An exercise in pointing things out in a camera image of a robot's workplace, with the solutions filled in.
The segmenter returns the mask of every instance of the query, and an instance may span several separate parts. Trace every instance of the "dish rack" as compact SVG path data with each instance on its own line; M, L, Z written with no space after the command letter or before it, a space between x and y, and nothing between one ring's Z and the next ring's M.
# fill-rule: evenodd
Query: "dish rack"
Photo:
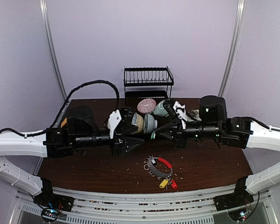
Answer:
M131 108L144 98L158 102L171 97L174 79L168 66L163 68L126 68L124 71L125 104Z

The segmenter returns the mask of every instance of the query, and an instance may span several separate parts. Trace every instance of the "dark wooden table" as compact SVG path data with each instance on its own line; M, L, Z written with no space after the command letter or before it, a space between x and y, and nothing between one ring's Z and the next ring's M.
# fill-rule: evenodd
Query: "dark wooden table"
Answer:
M198 108L198 99L179 101L187 110ZM78 105L90 106L95 122L102 127L115 108L115 99L72 100L69 109ZM252 173L241 149L223 146L214 150L213 141L202 144L203 147L188 141L186 149L175 149L169 140L155 140L124 157L112 157L109 148L93 148L85 156L44 159L39 176L51 180L55 187L66 189L130 194L165 192L159 188L161 181L143 169L143 161L150 155L161 156L173 165L178 191L226 186ZM176 190L169 187L166 192L173 191Z

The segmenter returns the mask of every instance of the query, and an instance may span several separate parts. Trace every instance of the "white wall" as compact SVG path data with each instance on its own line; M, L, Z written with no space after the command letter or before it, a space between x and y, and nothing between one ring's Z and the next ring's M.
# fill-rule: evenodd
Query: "white wall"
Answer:
M237 1L51 0L48 12L56 55L69 92L106 79L123 98L124 67L168 66L173 97L217 94L226 66ZM114 98L108 86L76 98Z
M62 102L39 0L0 0L0 129L44 129L52 123ZM38 158L10 160L32 172ZM16 191L0 180L0 224L7 222Z
M252 116L280 127L280 0L246 1L245 20L226 96L229 117ZM246 149L254 173L280 161L280 153ZM280 216L280 184L270 188Z

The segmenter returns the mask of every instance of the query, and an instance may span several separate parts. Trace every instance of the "pink bowl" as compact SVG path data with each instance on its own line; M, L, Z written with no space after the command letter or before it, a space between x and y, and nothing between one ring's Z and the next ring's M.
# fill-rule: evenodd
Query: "pink bowl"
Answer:
M138 103L137 110L140 113L151 113L154 111L156 105L157 103L154 99L147 98Z

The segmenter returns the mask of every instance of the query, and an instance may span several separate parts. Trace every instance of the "metal ring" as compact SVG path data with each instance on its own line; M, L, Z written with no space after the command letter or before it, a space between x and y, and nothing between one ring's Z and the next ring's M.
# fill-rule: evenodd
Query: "metal ring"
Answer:
M145 164L144 166L143 166L143 168L145 169L145 170L149 170L149 165L148 164Z

